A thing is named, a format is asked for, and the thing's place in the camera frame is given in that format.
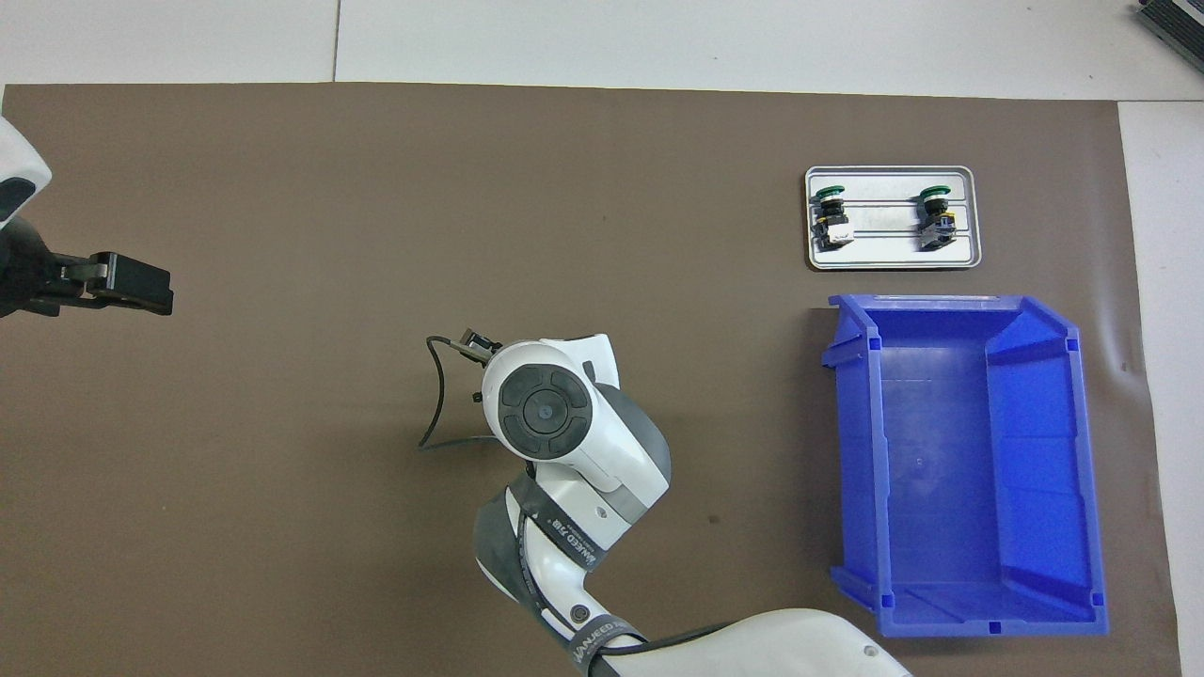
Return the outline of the grey metal tray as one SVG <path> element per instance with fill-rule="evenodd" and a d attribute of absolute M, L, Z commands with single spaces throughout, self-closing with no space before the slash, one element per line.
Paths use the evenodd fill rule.
<path fill-rule="evenodd" d="M 836 251 L 818 248 L 811 225 L 816 192 L 843 186 L 846 214 L 855 226 L 851 245 Z M 949 208 L 958 232 L 938 251 L 919 249 L 925 217 L 920 193 L 948 186 Z M 974 173 L 963 165 L 818 165 L 801 179 L 807 257 L 813 267 L 836 270 L 964 270 L 980 264 L 982 245 L 976 217 Z"/>

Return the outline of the green push button switch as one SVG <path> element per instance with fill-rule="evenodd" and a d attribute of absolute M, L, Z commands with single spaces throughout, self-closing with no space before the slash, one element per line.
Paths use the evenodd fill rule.
<path fill-rule="evenodd" d="M 928 187 L 920 193 L 925 217 L 917 228 L 920 251 L 938 251 L 951 245 L 958 232 L 956 217 L 949 208 L 951 188 L 948 186 Z"/>
<path fill-rule="evenodd" d="M 840 249 L 855 240 L 855 226 L 848 219 L 844 192 L 846 188 L 843 186 L 832 186 L 818 190 L 814 196 L 816 219 L 811 232 L 821 251 Z"/>

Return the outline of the blue plastic storage bin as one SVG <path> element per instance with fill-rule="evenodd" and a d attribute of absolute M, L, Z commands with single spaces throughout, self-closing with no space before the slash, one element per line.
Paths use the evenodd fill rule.
<path fill-rule="evenodd" d="M 1023 295 L 830 305 L 837 588 L 887 638 L 1108 635 L 1078 326 Z"/>

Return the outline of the grey ribbed device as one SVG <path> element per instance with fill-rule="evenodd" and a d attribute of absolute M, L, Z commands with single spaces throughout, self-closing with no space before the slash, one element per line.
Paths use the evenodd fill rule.
<path fill-rule="evenodd" d="M 1138 0 L 1138 20 L 1180 55 L 1204 63 L 1204 0 Z"/>

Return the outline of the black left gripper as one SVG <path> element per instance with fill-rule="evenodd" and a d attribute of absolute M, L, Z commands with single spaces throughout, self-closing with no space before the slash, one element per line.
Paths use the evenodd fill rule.
<path fill-rule="evenodd" d="M 51 282 L 51 301 L 36 300 Z M 171 275 L 163 267 L 111 251 L 57 257 L 20 217 L 0 228 L 0 320 L 18 311 L 59 317 L 57 306 L 108 307 L 169 316 L 175 308 Z"/>

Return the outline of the brown table mat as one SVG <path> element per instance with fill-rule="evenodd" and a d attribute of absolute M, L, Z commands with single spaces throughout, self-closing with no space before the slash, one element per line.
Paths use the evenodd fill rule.
<path fill-rule="evenodd" d="M 569 677 L 484 578 L 520 470 L 421 453 L 424 340 L 607 332 L 673 483 L 591 575 L 661 638 L 840 594 L 836 294 L 1032 295 L 1079 326 L 1111 630 L 886 638 L 916 677 L 1178 677 L 1114 102 L 585 88 L 8 86 L 51 248 L 175 312 L 0 320 L 0 677 Z M 982 259 L 821 271 L 818 165 L 963 165 Z"/>

